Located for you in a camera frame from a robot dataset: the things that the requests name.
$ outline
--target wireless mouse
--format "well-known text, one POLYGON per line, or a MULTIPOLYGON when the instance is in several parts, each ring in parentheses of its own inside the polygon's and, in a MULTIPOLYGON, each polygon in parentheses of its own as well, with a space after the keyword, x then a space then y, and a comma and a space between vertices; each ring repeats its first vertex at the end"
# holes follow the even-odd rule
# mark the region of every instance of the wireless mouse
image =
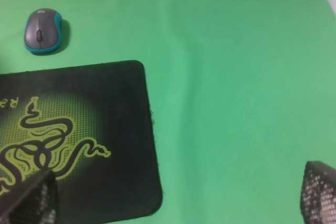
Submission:
POLYGON ((61 44, 62 16, 53 9, 33 12, 26 24, 25 47, 35 54, 56 50, 61 44))

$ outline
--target desk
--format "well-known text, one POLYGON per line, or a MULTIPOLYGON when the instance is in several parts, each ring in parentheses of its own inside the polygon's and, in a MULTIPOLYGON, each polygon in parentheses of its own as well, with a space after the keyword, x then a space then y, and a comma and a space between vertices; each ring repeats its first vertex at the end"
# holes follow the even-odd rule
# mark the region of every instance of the desk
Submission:
POLYGON ((131 224, 303 223, 307 160, 336 166, 336 19, 326 0, 0 0, 0 73, 139 60, 164 191, 131 224), (70 25, 23 46, 29 14, 70 25))

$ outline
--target mouse scroll wheel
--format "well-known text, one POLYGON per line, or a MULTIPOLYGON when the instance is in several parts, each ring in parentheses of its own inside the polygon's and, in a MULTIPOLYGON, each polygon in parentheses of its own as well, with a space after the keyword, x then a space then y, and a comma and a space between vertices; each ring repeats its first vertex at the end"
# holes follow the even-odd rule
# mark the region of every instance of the mouse scroll wheel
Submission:
POLYGON ((36 33, 37 42, 42 42, 42 31, 38 30, 36 33))

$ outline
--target mouse button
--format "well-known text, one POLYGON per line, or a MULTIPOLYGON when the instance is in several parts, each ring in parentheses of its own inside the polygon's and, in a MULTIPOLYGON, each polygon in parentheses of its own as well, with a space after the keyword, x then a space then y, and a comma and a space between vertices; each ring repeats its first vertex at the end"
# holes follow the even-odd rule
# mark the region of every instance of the mouse button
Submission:
POLYGON ((58 34, 53 19, 40 19, 39 29, 42 31, 42 41, 40 43, 42 49, 52 47, 57 43, 58 34))
POLYGON ((31 49, 40 49, 40 43, 36 39, 36 32, 39 29, 39 18, 30 18, 25 31, 25 44, 31 49))

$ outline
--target razer logo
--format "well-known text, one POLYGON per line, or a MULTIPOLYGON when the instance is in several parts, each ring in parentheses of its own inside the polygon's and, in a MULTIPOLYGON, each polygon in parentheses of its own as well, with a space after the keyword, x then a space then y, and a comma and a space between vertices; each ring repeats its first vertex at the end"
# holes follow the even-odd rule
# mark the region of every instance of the razer logo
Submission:
POLYGON ((37 101, 38 97, 31 98, 25 115, 18 122, 18 127, 27 131, 29 138, 0 149, 0 169, 9 177, 0 177, 0 195, 23 182, 34 170, 51 168, 56 179, 62 179, 71 173, 82 153, 85 157, 111 155, 92 137, 69 144, 69 136, 76 129, 75 121, 67 116, 40 119, 42 112, 37 108, 37 101))

